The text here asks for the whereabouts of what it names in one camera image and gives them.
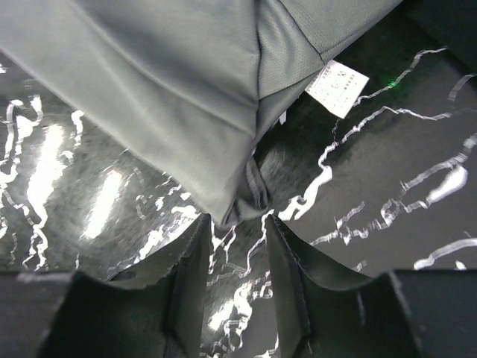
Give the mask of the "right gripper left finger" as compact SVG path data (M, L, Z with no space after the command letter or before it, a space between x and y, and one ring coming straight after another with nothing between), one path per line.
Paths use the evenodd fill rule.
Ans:
M112 276L109 284L136 295L136 316L162 353L139 357L197 357L200 350L209 252L210 215L202 214L175 240Z

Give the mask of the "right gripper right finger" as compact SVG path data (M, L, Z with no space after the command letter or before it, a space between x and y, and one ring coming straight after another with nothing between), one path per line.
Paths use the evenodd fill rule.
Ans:
M283 357L398 357L388 276L370 279L266 219L268 259Z

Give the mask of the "grey t-shirt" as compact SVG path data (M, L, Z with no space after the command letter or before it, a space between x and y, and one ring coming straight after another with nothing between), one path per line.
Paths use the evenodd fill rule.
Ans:
M3 1L1 50L214 222L269 208L252 152L395 1Z

